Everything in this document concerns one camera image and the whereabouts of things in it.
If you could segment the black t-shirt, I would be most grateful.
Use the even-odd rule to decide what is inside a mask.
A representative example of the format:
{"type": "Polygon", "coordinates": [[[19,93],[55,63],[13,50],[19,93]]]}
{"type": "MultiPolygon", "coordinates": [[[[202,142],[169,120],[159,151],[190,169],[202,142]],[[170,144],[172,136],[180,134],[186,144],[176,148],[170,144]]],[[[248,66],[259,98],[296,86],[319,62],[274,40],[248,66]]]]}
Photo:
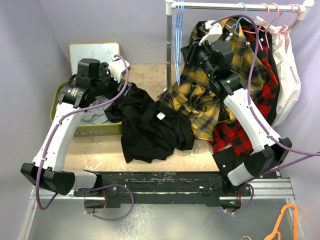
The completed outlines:
{"type": "Polygon", "coordinates": [[[126,96],[105,111],[112,123],[122,124],[121,147],[127,163],[166,160],[174,153],[194,146],[191,121],[183,113],[155,101],[134,83],[126,96]]]}

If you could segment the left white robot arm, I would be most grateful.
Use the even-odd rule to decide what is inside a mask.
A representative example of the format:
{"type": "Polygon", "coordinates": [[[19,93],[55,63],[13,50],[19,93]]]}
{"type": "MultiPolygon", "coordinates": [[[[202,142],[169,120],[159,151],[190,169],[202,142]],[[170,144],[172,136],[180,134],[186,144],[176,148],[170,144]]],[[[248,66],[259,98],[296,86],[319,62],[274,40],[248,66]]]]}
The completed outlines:
{"type": "Polygon", "coordinates": [[[66,171],[65,159],[72,138],[85,113],[95,109],[94,100],[108,95],[111,99],[99,104],[103,107],[120,98],[129,81],[130,64],[120,55],[109,63],[94,58],[83,58],[77,64],[77,72],[60,89],[57,95],[55,116],[40,150],[20,172],[36,191],[45,189],[59,195],[71,190],[85,189],[91,196],[103,191],[103,184],[96,173],[66,171]]]}

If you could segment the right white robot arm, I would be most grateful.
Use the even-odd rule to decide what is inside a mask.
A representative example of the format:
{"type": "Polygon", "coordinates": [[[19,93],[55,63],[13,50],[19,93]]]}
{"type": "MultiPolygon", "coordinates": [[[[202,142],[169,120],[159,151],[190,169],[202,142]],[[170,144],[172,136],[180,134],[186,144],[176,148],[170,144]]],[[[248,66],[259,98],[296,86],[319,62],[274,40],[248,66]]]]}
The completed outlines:
{"type": "Polygon", "coordinates": [[[254,154],[231,170],[222,183],[223,192],[233,196],[243,183],[282,164],[292,142],[275,132],[248,97],[249,88],[231,68],[234,53],[228,42],[208,42],[195,36],[188,46],[181,49],[181,53],[188,67],[197,66],[205,72],[209,89],[235,115],[254,150],[254,154]]]}

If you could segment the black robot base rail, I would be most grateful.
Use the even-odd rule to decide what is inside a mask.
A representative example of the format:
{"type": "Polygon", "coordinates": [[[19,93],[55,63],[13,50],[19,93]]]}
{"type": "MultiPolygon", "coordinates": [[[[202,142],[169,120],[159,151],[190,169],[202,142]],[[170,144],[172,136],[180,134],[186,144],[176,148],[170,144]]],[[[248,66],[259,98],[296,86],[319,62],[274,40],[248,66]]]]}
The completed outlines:
{"type": "Polygon", "coordinates": [[[241,198],[250,197],[252,193],[247,183],[232,186],[216,171],[100,171],[94,187],[103,186],[108,188],[94,191],[77,189],[74,195],[97,200],[106,208],[135,203],[236,209],[241,206],[241,198]]]}

